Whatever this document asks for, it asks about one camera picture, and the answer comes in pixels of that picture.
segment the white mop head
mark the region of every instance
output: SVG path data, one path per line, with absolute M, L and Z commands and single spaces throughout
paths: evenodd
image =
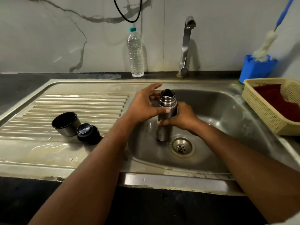
M 278 33 L 275 31 L 269 31 L 265 37 L 265 41 L 263 45 L 252 54 L 252 57 L 255 58 L 256 61 L 264 62 L 266 61 L 268 50 L 274 40 L 278 37 Z

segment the red cloth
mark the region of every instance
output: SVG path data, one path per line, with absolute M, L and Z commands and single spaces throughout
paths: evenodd
M 257 86 L 254 89 L 285 118 L 300 122 L 300 108 L 298 104 L 285 101 L 280 94 L 280 87 L 280 84 L 273 84 Z

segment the black cable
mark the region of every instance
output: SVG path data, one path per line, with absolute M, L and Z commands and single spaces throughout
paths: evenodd
M 140 10 L 139 10 L 139 14 L 137 15 L 137 18 L 136 18 L 135 20 L 128 20 L 128 19 L 121 13 L 121 11 L 120 11 L 120 9 L 119 9 L 119 7 L 118 7 L 118 5 L 117 5 L 117 2 L 116 2 L 115 0 L 113 0 L 113 1 L 114 1 L 114 3 L 115 3 L 115 6 L 117 7 L 117 10 L 119 11 L 119 13 L 121 14 L 121 16 L 122 16 L 126 21 L 128 21 L 128 22 L 130 22 L 130 23 L 135 23 L 135 22 L 139 19 L 140 13 L 141 13 L 141 9 L 142 9 L 142 2 L 143 2 L 143 0 L 141 0 L 141 2 L 140 2 Z

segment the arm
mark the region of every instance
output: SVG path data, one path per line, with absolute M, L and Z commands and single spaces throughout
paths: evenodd
M 128 111 L 118 119 L 86 159 L 66 178 L 29 222 L 33 224 L 104 224 L 122 166 L 124 148 L 136 124 L 170 112 L 154 108 L 150 99 L 162 84 L 139 91 Z
M 300 210 L 300 173 L 296 170 L 201 121 L 184 102 L 178 102 L 177 116 L 160 124 L 174 125 L 201 137 L 269 223 L 283 222 Z

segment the faucet spout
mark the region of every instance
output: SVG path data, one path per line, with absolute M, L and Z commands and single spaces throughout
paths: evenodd
M 183 33 L 182 51 L 179 62 L 178 77 L 185 77 L 188 73 L 188 68 L 186 67 L 188 58 L 188 46 L 190 43 L 190 34 L 192 29 L 196 27 L 196 22 L 192 16 L 188 16 L 185 20 L 185 30 Z

